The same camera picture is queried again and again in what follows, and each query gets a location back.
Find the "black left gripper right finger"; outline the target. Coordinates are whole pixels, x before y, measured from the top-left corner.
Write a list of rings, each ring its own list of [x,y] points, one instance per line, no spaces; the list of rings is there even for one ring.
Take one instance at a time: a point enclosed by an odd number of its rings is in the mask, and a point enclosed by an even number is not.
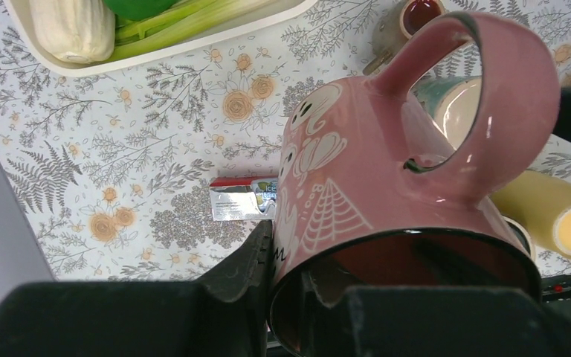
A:
[[[511,286],[301,283],[304,356],[571,356],[571,322]]]

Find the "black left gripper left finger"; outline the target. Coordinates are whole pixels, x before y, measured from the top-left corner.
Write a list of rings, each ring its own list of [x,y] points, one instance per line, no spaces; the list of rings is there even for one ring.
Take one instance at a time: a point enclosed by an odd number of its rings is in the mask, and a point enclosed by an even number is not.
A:
[[[192,281],[19,286],[0,303],[0,356],[264,356],[271,231]]]

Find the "pink ghost pattern mug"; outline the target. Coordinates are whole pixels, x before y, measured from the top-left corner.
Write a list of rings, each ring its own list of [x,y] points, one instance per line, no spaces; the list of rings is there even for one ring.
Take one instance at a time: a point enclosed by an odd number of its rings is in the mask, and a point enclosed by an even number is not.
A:
[[[466,138],[449,144],[412,93],[435,64],[473,42],[482,62]],[[523,173],[558,118],[560,86],[532,30],[485,12],[436,17],[374,76],[304,98],[283,133],[268,324],[304,354],[303,281],[328,267],[348,284],[441,286],[446,253],[498,286],[541,298],[541,276],[490,195]]]

